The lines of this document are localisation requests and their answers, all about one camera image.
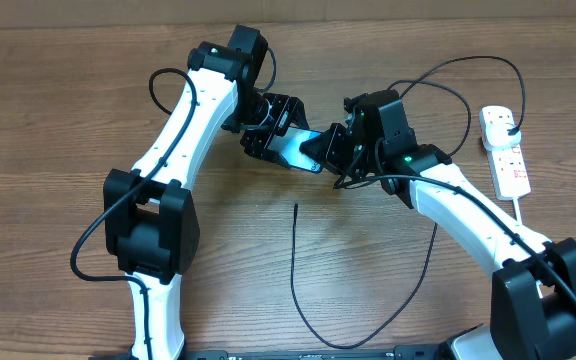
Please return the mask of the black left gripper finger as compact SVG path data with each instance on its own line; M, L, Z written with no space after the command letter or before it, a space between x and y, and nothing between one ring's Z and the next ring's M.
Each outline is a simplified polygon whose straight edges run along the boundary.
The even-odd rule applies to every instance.
M291 97L289 99L288 119L291 124L294 124L299 129L310 129L306 118L304 103L297 97Z
M244 148L244 153L252 158L290 168L287 160L277 150L269 148L268 134L244 134L240 144Z

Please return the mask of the Samsung Galaxy smartphone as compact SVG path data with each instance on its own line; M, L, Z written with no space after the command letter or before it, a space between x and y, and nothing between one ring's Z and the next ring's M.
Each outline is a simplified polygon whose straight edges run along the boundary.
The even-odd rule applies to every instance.
M323 170L323 167L307 155L303 154L300 151L300 146L303 142L311 140L319 135L319 131L289 127L284 136L273 137L268 149L274 151L279 156L276 160L277 164L286 168L294 168L318 174Z

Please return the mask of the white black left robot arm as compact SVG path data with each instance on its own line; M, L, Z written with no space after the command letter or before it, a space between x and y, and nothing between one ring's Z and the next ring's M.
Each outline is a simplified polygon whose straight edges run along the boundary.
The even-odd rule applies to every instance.
M194 48L183 92L153 145L130 171L114 169L105 180L106 247L133 298L130 359L183 356L181 280L200 237L192 189L219 130L241 135L250 157L288 169L322 169L299 150L316 135L302 101L255 86L270 53L261 32L243 25L225 46Z

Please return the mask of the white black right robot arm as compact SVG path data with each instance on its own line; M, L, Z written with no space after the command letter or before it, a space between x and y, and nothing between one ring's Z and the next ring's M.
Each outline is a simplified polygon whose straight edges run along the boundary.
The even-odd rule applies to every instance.
M339 179L338 189L379 182L447 231L490 277L487 326L437 347L439 359L576 356L576 240L532 231L479 192L432 144L418 144L394 90L347 98L345 123L301 144Z

